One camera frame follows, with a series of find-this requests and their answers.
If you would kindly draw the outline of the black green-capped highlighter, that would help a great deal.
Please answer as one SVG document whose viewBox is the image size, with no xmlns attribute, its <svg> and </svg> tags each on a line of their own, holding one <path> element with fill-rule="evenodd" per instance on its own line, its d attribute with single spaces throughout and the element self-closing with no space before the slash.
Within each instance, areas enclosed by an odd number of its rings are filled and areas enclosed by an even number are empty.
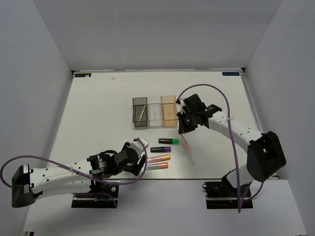
<svg viewBox="0 0 315 236">
<path fill-rule="evenodd" d="M 167 145 L 178 145 L 180 143 L 179 139 L 169 139 L 169 138 L 160 138 L 158 140 L 159 144 L 167 144 Z"/>
</svg>

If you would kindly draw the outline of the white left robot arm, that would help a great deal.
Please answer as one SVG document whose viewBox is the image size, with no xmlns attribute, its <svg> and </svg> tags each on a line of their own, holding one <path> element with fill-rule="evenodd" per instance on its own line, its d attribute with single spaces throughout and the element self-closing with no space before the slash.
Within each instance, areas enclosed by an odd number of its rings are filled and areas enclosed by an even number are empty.
<svg viewBox="0 0 315 236">
<path fill-rule="evenodd" d="M 117 206 L 118 189 L 123 182 L 109 180 L 122 172 L 141 178 L 147 165 L 148 142 L 126 142 L 121 151 L 106 150 L 81 161 L 65 165 L 52 161 L 51 167 L 30 168 L 22 165 L 12 177 L 12 207 L 20 208 L 37 200 L 63 194 L 95 201 L 112 200 Z"/>
</svg>

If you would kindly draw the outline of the pink yellow-capped highlighter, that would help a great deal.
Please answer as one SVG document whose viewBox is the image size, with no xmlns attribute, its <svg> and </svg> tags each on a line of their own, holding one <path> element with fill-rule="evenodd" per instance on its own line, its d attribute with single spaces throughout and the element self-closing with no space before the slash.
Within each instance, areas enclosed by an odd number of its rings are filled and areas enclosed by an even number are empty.
<svg viewBox="0 0 315 236">
<path fill-rule="evenodd" d="M 157 162 L 168 161 L 170 159 L 171 159 L 170 154 L 164 154 L 164 155 L 160 155 L 160 156 L 149 157 L 147 162 L 148 163 L 157 163 Z"/>
</svg>

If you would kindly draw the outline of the pink thin highlighter pen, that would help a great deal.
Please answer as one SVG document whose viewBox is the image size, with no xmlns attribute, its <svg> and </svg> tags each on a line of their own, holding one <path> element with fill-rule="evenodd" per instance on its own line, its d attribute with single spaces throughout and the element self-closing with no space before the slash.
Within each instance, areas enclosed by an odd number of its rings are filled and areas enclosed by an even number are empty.
<svg viewBox="0 0 315 236">
<path fill-rule="evenodd" d="M 186 138 L 183 136 L 183 134 L 181 134 L 181 138 L 182 138 L 183 141 L 185 142 L 185 145 L 186 145 L 187 149 L 189 150 L 189 152 L 192 153 L 192 150 L 191 150 L 191 148 L 190 148 L 190 146 L 189 146 L 189 144 L 188 144 Z"/>
</svg>

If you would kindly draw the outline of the grey orange-capped highlighter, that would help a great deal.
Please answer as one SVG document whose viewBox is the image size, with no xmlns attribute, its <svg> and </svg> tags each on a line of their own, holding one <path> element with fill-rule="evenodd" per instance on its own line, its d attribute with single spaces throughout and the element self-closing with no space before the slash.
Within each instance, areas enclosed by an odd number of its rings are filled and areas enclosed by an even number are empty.
<svg viewBox="0 0 315 236">
<path fill-rule="evenodd" d="M 159 170 L 159 169 L 167 169 L 168 163 L 167 162 L 161 162 L 161 163 L 152 163 L 147 165 L 147 170 Z"/>
</svg>

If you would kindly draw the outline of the black purple-capped highlighter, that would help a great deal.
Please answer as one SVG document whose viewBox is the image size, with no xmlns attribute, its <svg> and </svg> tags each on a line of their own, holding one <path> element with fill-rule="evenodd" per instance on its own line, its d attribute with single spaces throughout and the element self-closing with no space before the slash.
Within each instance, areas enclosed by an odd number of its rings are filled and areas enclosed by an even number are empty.
<svg viewBox="0 0 315 236">
<path fill-rule="evenodd" d="M 151 153 L 167 153 L 171 152 L 171 147 L 151 147 Z"/>
</svg>

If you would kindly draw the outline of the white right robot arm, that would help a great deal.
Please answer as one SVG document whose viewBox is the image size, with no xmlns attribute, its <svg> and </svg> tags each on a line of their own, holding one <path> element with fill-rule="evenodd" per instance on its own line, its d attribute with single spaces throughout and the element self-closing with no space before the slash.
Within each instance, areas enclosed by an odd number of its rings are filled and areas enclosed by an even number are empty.
<svg viewBox="0 0 315 236">
<path fill-rule="evenodd" d="M 197 94 L 177 100 L 177 103 L 181 106 L 177 113 L 179 134 L 205 126 L 234 141 L 247 154 L 245 165 L 222 177 L 222 189 L 226 195 L 234 196 L 239 192 L 240 186 L 254 180 L 264 182 L 286 165 L 286 158 L 276 133 L 261 133 L 229 119 L 220 107 L 214 104 L 206 106 Z"/>
</svg>

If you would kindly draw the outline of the yellow thin highlighter pen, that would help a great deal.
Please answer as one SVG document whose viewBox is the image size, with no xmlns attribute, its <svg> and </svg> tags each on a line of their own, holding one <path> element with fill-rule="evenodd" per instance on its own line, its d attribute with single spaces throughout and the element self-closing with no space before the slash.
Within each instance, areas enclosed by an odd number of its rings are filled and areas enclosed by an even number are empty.
<svg viewBox="0 0 315 236">
<path fill-rule="evenodd" d="M 146 109 L 146 105 L 144 105 L 144 107 L 143 107 L 143 109 L 142 109 L 142 111 L 141 111 L 141 114 L 140 114 L 140 117 L 139 117 L 138 122 L 141 122 L 141 119 L 142 119 L 142 117 L 143 117 L 143 114 L 144 114 L 144 112 L 145 112 L 145 109 Z"/>
</svg>

